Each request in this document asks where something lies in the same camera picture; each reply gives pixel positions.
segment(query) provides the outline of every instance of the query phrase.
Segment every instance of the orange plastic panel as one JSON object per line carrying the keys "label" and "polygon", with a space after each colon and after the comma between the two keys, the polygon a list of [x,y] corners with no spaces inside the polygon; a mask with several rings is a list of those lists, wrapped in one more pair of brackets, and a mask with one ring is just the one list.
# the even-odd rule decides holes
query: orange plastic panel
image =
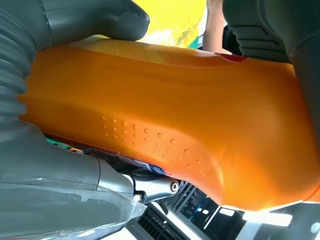
{"label": "orange plastic panel", "polygon": [[221,205],[309,199],[320,161],[289,64],[143,43],[85,41],[39,54],[22,119],[163,168]]}

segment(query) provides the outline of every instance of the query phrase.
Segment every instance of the black plastic part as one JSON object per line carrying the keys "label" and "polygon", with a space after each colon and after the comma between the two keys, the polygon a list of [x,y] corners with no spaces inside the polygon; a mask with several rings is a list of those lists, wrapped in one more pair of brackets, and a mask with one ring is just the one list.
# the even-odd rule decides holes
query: black plastic part
{"label": "black plastic part", "polygon": [[244,56],[294,67],[320,150],[320,0],[224,0]]}
{"label": "black plastic part", "polygon": [[289,62],[282,40],[261,22],[257,0],[223,0],[223,9],[243,56]]}

